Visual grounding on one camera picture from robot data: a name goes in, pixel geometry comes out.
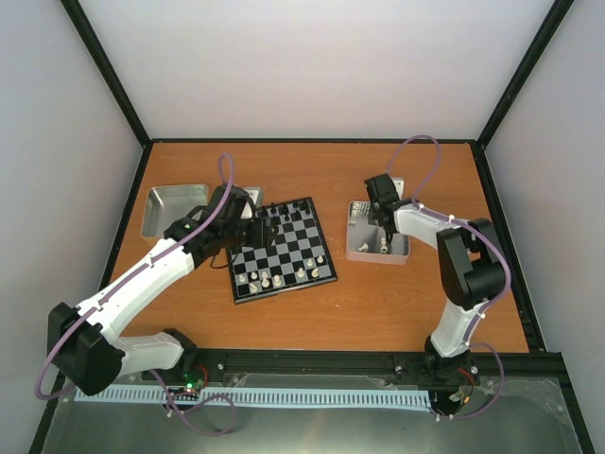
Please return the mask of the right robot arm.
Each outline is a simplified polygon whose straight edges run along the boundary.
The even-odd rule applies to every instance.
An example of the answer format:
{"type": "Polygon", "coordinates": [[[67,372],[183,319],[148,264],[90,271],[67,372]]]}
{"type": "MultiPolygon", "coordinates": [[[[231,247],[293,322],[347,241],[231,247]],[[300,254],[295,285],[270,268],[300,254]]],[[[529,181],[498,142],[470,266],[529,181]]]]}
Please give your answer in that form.
{"type": "Polygon", "coordinates": [[[411,236],[437,251],[446,302],[425,341],[419,369],[428,379],[443,382],[466,363],[478,323],[510,289],[510,267],[495,229],[485,218],[446,216],[401,198],[387,173],[367,179],[365,188],[370,220],[384,230],[388,243],[395,235],[411,236]]]}

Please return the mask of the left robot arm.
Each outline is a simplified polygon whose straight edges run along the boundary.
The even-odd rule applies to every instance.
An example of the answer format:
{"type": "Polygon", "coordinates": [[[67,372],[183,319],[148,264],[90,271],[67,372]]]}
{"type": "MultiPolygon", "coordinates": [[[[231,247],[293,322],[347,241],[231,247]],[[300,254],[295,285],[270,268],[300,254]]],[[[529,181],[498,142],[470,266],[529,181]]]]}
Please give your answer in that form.
{"type": "Polygon", "coordinates": [[[74,307],[55,306],[48,315],[47,361],[87,395],[122,375],[150,370],[165,370],[179,381],[190,378],[197,346],[180,331],[129,338],[122,333],[164,290],[220,251],[269,245],[277,223],[260,214],[261,197],[258,188],[222,184],[106,288],[74,307]]]}

